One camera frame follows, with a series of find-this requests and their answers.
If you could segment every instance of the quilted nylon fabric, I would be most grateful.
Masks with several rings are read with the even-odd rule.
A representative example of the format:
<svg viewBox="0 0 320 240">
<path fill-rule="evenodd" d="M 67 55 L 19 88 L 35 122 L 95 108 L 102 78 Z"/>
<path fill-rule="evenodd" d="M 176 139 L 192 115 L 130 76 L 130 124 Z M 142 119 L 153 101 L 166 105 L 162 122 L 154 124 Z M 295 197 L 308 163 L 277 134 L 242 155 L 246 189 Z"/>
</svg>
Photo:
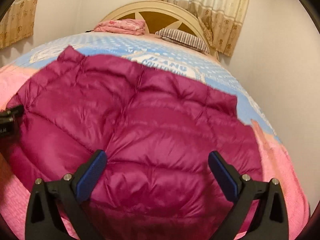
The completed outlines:
<svg viewBox="0 0 320 240">
<path fill-rule="evenodd" d="M 68 47 L 8 107 L 17 104 L 25 114 L 8 160 L 28 190 L 36 178 L 60 179 L 105 150 L 107 168 L 83 207 L 112 240 L 208 239 L 232 206 L 208 168 L 212 150 L 262 180 L 236 97 L 171 72 Z"/>
</svg>

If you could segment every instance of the beige curtain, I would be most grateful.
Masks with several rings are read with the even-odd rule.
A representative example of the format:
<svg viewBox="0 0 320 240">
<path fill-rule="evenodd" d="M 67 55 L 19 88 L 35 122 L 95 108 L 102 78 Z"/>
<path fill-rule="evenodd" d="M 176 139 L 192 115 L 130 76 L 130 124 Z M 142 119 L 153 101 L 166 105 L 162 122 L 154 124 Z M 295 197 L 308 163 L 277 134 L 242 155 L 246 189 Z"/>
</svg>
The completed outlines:
<svg viewBox="0 0 320 240">
<path fill-rule="evenodd" d="M 14 1 L 0 22 L 0 49 L 33 35 L 37 1 Z"/>
<path fill-rule="evenodd" d="M 217 51 L 232 56 L 249 0 L 161 0 L 195 15 L 204 34 Z"/>
</svg>

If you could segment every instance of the mattress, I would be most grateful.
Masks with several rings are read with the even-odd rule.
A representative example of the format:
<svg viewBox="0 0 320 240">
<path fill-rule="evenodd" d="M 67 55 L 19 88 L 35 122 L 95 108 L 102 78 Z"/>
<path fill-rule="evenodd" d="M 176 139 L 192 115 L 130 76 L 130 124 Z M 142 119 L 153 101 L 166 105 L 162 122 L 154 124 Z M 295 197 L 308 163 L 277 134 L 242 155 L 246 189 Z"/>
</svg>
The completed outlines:
<svg viewBox="0 0 320 240">
<path fill-rule="evenodd" d="M 149 67 L 171 71 L 237 96 L 238 119 L 252 126 L 263 167 L 263 180 L 277 177 L 284 191 L 290 239 L 295 239 L 308 222 L 309 208 L 293 170 L 289 155 L 259 106 L 240 83 L 218 61 L 179 45 L 146 36 L 113 33 L 82 33 L 41 45 L 0 69 L 0 109 L 21 85 L 68 46 L 85 55 L 112 54 Z M 12 174 L 0 155 L 0 213 L 19 239 L 24 239 L 24 219 L 29 192 Z M 64 220 L 71 235 L 76 236 Z"/>
</svg>

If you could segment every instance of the black clamp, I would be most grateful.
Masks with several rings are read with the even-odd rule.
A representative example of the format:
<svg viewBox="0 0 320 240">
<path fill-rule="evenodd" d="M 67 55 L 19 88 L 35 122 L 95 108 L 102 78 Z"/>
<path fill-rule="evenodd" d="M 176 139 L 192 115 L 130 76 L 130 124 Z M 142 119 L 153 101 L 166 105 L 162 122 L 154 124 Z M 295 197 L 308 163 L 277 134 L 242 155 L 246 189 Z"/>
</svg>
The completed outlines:
<svg viewBox="0 0 320 240">
<path fill-rule="evenodd" d="M 8 108 L 0 112 L 0 138 L 11 136 L 15 131 L 15 120 L 24 113 L 23 105 Z"/>
<path fill-rule="evenodd" d="M 233 240 L 239 232 L 253 200 L 260 200 L 250 227 L 242 240 L 288 240 L 289 226 L 284 196 L 278 179 L 260 182 L 240 175 L 214 151 L 209 167 L 228 201 L 231 211 L 209 240 Z"/>
<path fill-rule="evenodd" d="M 55 203 L 58 199 L 81 240 L 104 240 L 89 222 L 79 203 L 90 197 L 106 165 L 106 153 L 97 150 L 73 175 L 68 173 L 61 180 L 51 182 L 36 179 L 28 204 L 25 239 L 74 240 L 60 217 Z"/>
</svg>

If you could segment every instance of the striped pillow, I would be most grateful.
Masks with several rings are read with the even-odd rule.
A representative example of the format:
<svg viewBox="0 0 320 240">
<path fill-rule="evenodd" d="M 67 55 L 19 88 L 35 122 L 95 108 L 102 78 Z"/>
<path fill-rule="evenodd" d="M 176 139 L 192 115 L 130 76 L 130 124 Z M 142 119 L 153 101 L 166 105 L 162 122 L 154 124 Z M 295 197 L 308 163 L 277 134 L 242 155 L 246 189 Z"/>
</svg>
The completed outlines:
<svg viewBox="0 0 320 240">
<path fill-rule="evenodd" d="M 156 35 L 161 36 L 164 40 L 172 41 L 180 45 L 186 45 L 186 47 L 207 54 L 210 53 L 204 41 L 190 33 L 173 29 L 161 29 L 156 32 Z"/>
</svg>

